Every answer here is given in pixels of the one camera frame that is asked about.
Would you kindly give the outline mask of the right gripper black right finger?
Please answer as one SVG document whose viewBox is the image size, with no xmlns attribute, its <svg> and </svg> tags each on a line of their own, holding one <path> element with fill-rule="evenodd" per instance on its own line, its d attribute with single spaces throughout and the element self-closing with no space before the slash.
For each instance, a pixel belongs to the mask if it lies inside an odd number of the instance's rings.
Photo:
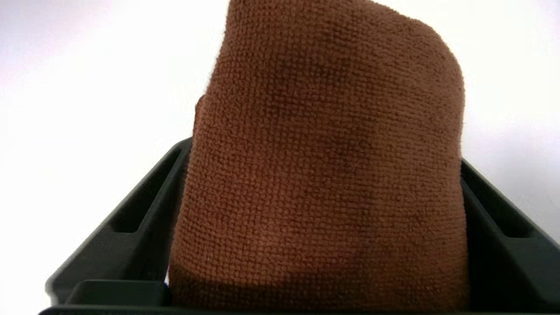
<svg viewBox="0 0 560 315">
<path fill-rule="evenodd" d="M 466 160 L 470 311 L 557 314 L 559 246 Z"/>
</svg>

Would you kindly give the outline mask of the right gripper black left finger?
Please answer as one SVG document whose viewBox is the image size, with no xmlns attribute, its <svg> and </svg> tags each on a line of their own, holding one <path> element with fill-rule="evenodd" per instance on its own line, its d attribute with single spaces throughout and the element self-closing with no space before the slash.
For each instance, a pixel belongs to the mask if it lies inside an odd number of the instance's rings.
<svg viewBox="0 0 560 315">
<path fill-rule="evenodd" d="M 191 147 L 174 145 L 51 275 L 42 314 L 170 313 L 165 278 Z"/>
</svg>

